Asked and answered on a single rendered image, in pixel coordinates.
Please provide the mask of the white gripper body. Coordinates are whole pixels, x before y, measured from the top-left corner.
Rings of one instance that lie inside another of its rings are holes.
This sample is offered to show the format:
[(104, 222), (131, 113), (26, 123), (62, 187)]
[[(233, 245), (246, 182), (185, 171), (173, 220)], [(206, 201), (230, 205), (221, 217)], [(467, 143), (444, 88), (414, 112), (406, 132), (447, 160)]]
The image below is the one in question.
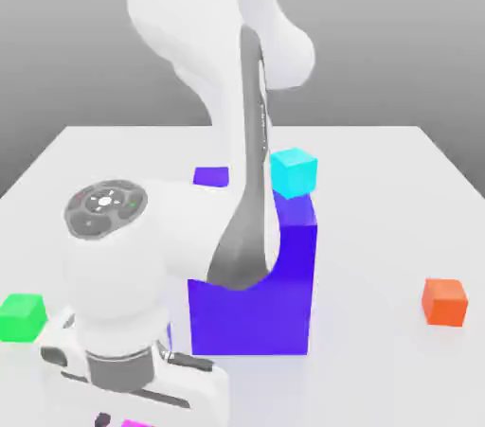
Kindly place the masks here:
[(227, 374), (210, 360), (164, 348), (125, 357), (52, 350), (52, 406), (66, 427), (108, 427), (131, 419), (154, 427), (228, 427)]

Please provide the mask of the small green cube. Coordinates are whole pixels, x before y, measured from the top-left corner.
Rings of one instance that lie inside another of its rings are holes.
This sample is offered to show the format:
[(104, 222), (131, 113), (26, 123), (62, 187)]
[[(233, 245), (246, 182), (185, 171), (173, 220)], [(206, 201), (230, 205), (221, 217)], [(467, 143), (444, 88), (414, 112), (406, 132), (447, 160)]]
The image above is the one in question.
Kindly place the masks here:
[(32, 343), (46, 322), (40, 294), (10, 294), (0, 306), (0, 341)]

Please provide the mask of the small cyan cube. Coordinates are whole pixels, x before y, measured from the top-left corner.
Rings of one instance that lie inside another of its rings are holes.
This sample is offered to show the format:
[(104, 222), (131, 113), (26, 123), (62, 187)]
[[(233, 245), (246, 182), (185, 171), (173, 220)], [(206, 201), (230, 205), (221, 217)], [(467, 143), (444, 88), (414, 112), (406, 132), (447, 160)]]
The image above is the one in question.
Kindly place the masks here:
[(286, 200), (315, 190), (318, 160), (300, 148), (274, 152), (270, 156), (272, 187)]

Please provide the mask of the small orange cube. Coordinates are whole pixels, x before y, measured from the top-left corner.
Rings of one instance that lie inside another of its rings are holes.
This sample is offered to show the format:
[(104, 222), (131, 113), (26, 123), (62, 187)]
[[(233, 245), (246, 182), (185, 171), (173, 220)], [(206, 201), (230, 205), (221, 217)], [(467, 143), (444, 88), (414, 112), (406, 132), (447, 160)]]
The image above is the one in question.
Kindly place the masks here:
[(461, 328), (468, 309), (468, 296), (457, 279), (425, 280), (422, 310), (428, 325)]

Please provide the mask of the large blue box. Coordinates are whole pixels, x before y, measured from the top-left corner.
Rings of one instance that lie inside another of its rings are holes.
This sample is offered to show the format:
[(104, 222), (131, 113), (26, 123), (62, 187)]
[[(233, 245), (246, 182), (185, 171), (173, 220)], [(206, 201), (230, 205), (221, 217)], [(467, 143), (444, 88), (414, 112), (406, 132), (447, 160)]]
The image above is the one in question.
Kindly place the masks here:
[(310, 194), (274, 193), (278, 260), (269, 276), (242, 292), (190, 279), (189, 321), (195, 355), (271, 356), (308, 352), (317, 219)]

